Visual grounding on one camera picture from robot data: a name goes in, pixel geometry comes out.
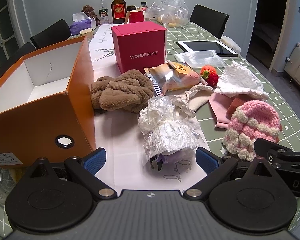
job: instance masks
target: brown fuzzy towel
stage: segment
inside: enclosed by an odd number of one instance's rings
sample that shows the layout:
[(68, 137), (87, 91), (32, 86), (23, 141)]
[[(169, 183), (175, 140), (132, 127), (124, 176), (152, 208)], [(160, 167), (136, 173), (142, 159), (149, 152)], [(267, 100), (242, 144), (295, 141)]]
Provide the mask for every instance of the brown fuzzy towel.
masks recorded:
[(139, 113), (153, 97), (152, 81), (136, 69), (128, 70), (117, 78), (104, 76), (91, 85), (92, 107), (113, 111), (123, 108)]

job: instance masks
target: tablet screen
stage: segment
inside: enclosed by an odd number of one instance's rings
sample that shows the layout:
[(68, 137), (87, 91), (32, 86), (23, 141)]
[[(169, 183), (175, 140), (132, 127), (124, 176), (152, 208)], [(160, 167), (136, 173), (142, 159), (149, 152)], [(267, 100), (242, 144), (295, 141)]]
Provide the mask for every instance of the tablet screen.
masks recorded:
[(215, 50), (217, 54), (231, 54), (229, 50), (214, 41), (184, 41), (185, 45), (193, 51)]

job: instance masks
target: gray ribbed panel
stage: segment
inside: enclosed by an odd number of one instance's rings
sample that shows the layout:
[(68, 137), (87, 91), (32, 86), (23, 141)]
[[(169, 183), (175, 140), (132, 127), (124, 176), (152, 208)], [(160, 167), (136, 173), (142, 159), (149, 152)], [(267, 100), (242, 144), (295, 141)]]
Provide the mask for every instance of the gray ribbed panel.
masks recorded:
[(201, 202), (188, 201), (178, 191), (124, 191), (115, 200), (101, 201), (77, 227), (49, 236), (16, 231), (16, 240), (292, 240), (287, 231), (270, 236), (245, 236), (216, 222)]

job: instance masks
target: red mug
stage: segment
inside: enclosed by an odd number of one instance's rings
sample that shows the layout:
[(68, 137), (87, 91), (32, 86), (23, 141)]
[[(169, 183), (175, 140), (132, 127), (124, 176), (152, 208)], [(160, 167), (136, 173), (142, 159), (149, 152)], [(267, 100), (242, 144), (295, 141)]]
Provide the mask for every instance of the red mug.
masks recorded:
[(128, 11), (126, 14), (126, 19), (124, 21), (125, 24), (128, 22), (128, 19), (129, 19), (129, 23), (137, 23), (137, 22), (145, 21), (142, 10)]

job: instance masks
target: round hole in box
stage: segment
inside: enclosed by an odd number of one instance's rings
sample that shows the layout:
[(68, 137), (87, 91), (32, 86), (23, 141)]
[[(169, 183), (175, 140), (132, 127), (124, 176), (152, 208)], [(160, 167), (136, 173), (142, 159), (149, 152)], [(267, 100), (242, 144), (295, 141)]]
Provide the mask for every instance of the round hole in box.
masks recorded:
[(68, 135), (59, 135), (56, 137), (55, 143), (62, 149), (69, 149), (74, 145), (74, 140)]

